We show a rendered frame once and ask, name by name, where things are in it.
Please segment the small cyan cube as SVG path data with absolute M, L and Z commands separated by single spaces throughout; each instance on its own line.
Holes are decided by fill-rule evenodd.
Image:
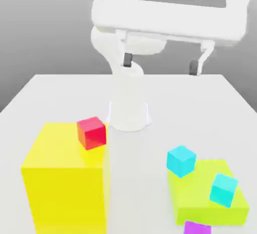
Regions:
M 167 153 L 167 169 L 179 178 L 195 170 L 196 154 L 185 146 L 178 146 Z
M 237 185 L 237 179 L 222 173 L 217 173 L 211 186 L 210 201 L 230 208 Z

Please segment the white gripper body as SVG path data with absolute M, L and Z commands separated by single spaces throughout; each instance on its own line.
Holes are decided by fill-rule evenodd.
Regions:
M 247 29 L 250 0 L 93 0 L 91 17 L 100 30 L 223 46 Z

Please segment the large lime green box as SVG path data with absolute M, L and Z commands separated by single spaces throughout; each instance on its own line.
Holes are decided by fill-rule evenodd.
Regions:
M 249 205 L 237 188 L 230 208 L 212 202 L 211 186 L 216 174 L 233 176 L 225 160 L 197 160 L 195 170 L 179 178 L 167 171 L 176 225 L 193 221 L 205 225 L 244 225 Z

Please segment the large yellow box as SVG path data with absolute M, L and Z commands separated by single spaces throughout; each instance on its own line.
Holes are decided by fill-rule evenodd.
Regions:
M 21 172 L 36 234 L 107 234 L 108 145 L 86 150 L 75 123 L 46 123 Z

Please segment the small red cube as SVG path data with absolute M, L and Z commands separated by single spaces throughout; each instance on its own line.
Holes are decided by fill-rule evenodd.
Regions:
M 77 133 L 78 139 L 85 150 L 91 150 L 106 144 L 106 126 L 98 117 L 78 121 Z

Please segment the small purple cube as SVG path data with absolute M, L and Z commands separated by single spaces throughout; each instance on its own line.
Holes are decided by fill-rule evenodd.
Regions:
M 211 234 L 211 226 L 185 221 L 184 234 Z

